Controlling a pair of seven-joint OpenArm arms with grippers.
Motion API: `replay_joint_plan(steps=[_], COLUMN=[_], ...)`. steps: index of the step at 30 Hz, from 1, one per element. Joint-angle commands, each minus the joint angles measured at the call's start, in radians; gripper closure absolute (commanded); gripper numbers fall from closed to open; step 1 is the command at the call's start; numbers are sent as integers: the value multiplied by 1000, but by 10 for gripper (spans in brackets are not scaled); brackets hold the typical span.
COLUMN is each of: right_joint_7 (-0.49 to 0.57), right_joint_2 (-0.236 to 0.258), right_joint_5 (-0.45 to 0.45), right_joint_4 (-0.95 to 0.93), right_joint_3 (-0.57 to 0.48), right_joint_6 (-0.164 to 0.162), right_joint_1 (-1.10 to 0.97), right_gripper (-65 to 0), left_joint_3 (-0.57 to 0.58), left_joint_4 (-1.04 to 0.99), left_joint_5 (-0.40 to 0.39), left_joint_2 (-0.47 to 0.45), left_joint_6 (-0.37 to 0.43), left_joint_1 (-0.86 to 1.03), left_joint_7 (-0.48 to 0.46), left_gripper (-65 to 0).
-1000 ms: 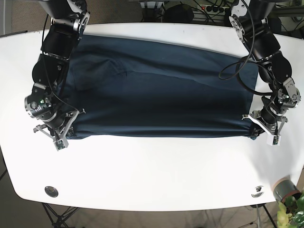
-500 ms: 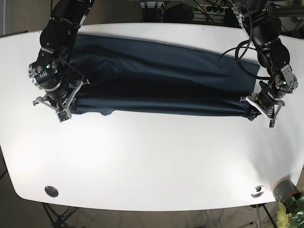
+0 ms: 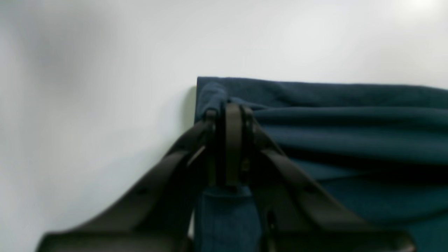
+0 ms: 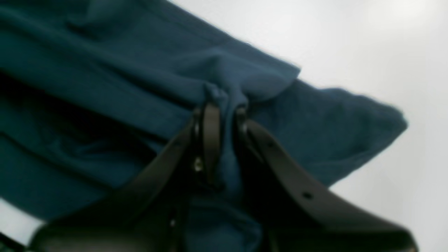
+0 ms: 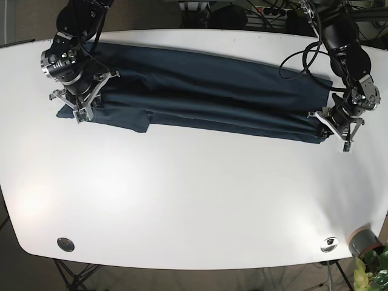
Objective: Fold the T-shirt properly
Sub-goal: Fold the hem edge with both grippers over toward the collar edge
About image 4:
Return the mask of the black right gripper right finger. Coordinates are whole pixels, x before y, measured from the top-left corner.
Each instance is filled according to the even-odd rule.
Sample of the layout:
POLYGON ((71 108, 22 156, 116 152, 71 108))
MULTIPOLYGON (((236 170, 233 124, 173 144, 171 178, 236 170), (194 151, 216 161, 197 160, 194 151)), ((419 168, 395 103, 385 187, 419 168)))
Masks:
POLYGON ((241 106, 234 148, 245 203, 262 225, 260 252, 417 252, 406 228, 347 202, 315 180, 241 106))

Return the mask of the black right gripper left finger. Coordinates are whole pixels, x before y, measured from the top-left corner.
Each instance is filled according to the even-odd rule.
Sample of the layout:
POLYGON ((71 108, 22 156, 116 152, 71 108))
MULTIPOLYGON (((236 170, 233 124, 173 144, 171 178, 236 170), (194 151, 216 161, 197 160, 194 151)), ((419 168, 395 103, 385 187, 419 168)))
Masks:
POLYGON ((192 198, 215 186, 221 117, 213 103, 122 188, 40 228, 33 252, 184 252, 192 198))

